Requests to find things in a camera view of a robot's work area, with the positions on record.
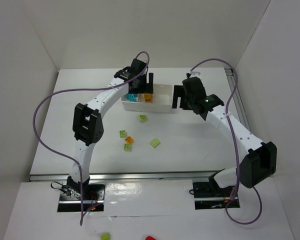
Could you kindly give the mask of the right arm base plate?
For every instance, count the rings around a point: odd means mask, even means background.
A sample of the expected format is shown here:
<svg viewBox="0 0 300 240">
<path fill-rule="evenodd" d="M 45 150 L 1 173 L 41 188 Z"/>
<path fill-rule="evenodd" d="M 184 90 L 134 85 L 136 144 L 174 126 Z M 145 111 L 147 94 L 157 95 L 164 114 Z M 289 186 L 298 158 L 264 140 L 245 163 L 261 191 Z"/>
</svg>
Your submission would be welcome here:
<svg viewBox="0 0 300 240">
<path fill-rule="evenodd" d="M 204 182 L 193 182 L 192 189 L 188 191 L 194 197 L 195 210 L 215 210 L 229 208 L 240 208 L 239 198 L 230 199 L 232 186 L 213 190 L 210 184 Z"/>
</svg>

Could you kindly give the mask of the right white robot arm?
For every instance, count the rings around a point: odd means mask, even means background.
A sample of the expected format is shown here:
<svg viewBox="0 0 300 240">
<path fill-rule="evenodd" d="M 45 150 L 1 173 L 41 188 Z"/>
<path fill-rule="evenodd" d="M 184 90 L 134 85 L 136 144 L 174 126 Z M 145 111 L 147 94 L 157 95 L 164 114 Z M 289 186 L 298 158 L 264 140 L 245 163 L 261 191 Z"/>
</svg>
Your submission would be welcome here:
<svg viewBox="0 0 300 240">
<path fill-rule="evenodd" d="M 276 145 L 253 135 L 226 109 L 217 95 L 207 95 L 199 72 L 188 72 L 182 85 L 174 86 L 172 108 L 177 107 L 193 111 L 234 144 L 236 166 L 209 177 L 212 191 L 237 184 L 251 189 L 276 172 Z"/>
</svg>

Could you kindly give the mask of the orange round lego piece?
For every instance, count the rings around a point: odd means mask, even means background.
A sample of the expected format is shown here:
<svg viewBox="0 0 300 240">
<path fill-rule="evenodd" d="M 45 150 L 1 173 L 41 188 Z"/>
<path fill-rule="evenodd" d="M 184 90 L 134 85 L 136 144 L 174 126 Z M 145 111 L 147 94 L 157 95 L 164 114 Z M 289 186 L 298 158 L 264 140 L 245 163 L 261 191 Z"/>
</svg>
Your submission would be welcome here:
<svg viewBox="0 0 300 240">
<path fill-rule="evenodd" d="M 152 103 L 153 102 L 153 95 L 150 94 L 150 93 L 145 93 L 143 95 L 143 98 L 144 98 L 145 103 Z"/>
</svg>

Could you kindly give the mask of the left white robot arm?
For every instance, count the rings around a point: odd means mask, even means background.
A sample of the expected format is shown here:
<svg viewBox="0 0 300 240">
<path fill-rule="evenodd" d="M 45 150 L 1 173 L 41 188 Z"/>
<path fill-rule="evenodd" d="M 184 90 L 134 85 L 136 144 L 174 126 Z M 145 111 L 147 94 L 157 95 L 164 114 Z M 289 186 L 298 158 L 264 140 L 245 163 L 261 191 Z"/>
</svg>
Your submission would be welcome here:
<svg viewBox="0 0 300 240">
<path fill-rule="evenodd" d="M 72 130 L 75 138 L 74 159 L 77 162 L 67 178 L 67 186 L 78 194 L 84 196 L 88 191 L 93 150 L 104 134 L 103 117 L 121 97 L 143 84 L 147 68 L 146 62 L 133 59 L 130 66 L 114 74 L 106 90 L 88 103 L 75 106 Z"/>
</svg>

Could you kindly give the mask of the blue lego brick wide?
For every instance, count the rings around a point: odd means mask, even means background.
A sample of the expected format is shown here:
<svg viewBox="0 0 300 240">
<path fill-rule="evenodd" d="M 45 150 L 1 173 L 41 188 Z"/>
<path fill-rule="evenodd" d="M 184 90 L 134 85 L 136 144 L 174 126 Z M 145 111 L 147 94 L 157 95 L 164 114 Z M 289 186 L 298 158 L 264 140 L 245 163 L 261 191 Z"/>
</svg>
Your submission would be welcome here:
<svg viewBox="0 0 300 240">
<path fill-rule="evenodd" d="M 128 94 L 126 95 L 126 100 L 127 100 L 128 102 L 137 102 L 137 99 L 131 98 L 131 94 L 130 94 L 130 93 L 128 93 Z"/>
</svg>

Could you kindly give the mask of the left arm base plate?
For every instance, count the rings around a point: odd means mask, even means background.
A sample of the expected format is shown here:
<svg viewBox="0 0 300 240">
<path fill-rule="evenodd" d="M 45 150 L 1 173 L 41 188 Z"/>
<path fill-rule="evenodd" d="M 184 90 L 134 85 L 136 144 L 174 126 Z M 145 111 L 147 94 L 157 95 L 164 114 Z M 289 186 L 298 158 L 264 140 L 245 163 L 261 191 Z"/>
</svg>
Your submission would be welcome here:
<svg viewBox="0 0 300 240">
<path fill-rule="evenodd" d="M 53 181 L 50 187 L 60 191 L 57 212 L 71 213 L 81 211 L 81 196 L 63 182 Z M 91 212 L 104 211 L 104 197 L 106 186 L 104 184 L 91 184 L 83 197 L 83 211 L 92 208 Z"/>
</svg>

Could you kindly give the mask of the white divided container tray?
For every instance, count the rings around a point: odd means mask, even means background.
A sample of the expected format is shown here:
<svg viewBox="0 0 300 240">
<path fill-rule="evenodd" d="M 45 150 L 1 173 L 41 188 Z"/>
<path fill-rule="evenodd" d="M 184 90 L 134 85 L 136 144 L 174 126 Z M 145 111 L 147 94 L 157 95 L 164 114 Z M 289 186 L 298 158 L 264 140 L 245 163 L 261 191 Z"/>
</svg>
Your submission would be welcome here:
<svg viewBox="0 0 300 240">
<path fill-rule="evenodd" d="M 126 111 L 169 113 L 172 109 L 174 87 L 168 84 L 154 84 L 152 102 L 145 102 L 142 94 L 137 101 L 128 101 L 126 95 L 120 101 Z"/>
</svg>

